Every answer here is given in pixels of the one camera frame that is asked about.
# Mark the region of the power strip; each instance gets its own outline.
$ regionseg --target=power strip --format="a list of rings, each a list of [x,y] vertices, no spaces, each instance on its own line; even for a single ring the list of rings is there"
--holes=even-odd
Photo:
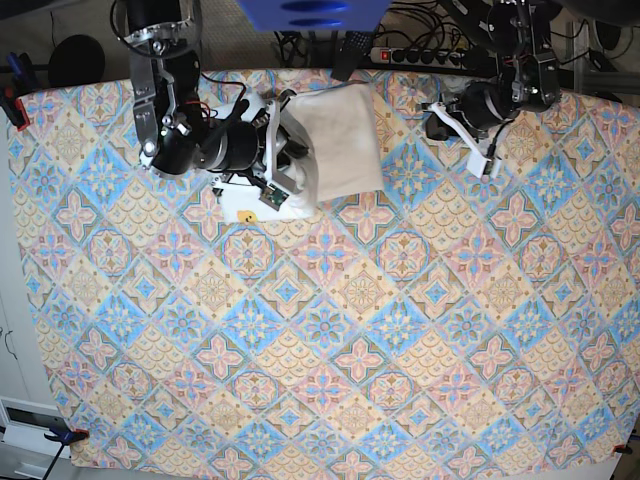
[[[369,53],[371,61],[378,65],[407,65],[407,66],[439,66],[446,68],[463,68],[459,52],[449,53],[448,50],[373,47]]]

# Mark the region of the blue object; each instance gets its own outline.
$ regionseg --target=blue object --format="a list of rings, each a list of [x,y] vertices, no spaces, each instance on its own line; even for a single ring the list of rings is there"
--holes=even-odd
[[[259,31],[372,31],[391,0],[238,0]]]

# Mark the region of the white cloth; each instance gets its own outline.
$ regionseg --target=white cloth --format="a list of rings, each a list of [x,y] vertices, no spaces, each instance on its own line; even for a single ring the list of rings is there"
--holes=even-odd
[[[318,164],[318,201],[382,190],[380,147],[366,84],[302,93],[285,112],[306,130]]]

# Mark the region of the table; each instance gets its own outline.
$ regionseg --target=table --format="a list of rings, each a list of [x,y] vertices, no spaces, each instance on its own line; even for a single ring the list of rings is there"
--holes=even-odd
[[[483,183],[371,84],[385,191],[225,225],[203,176],[136,168],[129,82],[25,99],[13,208],[74,464],[197,478],[495,478],[610,458],[640,412],[639,111],[565,93]],[[273,94],[326,71],[216,74]],[[212,107],[237,92],[206,82]]]

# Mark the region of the patterned tablecloth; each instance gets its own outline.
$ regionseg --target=patterned tablecloth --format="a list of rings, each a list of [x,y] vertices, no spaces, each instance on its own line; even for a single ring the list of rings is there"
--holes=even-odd
[[[483,183],[362,72],[385,192],[225,225],[202,175],[136,168],[129,82],[28,97],[13,208],[74,464],[228,479],[468,479],[609,458],[640,411],[640,112],[565,94]],[[218,78],[272,93],[324,71]],[[235,92],[203,83],[211,106]]]

